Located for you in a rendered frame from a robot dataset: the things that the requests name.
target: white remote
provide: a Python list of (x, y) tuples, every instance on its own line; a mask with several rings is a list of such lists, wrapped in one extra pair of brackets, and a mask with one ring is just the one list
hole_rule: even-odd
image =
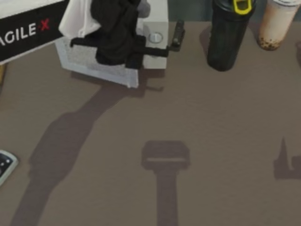
[(18, 165), (18, 159), (11, 153), (0, 150), (0, 186)]

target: black bottle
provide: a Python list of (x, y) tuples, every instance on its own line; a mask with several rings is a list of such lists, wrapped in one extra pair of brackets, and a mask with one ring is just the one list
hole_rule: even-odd
[(208, 64), (218, 70), (230, 70), (236, 60), (256, 0), (213, 0)]

